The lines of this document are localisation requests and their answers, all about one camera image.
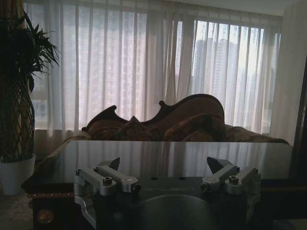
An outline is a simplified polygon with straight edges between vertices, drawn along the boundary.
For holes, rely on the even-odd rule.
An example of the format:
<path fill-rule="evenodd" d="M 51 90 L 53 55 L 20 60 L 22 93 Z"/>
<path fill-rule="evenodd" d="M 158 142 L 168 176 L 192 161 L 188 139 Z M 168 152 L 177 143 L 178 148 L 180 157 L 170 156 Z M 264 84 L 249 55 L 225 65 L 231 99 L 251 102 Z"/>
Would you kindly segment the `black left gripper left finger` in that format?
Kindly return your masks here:
<path fill-rule="evenodd" d="M 112 195 L 117 190 L 132 195 L 138 194 L 141 185 L 136 177 L 125 175 L 118 171 L 120 158 L 112 161 L 102 161 L 93 168 L 77 169 L 73 175 L 75 195 L 88 192 L 101 195 Z"/>

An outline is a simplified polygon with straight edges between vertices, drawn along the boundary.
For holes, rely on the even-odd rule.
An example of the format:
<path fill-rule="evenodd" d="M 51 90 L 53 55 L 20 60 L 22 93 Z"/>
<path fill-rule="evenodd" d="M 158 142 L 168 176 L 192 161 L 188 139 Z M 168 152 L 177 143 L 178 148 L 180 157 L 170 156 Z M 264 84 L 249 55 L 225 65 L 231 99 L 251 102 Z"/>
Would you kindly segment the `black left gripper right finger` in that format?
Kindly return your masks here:
<path fill-rule="evenodd" d="M 211 176 L 203 177 L 201 191 L 217 192 L 223 187 L 230 195 L 247 192 L 252 195 L 260 194 L 261 174 L 255 167 L 240 169 L 228 160 L 207 157 L 207 164 L 212 172 Z"/>

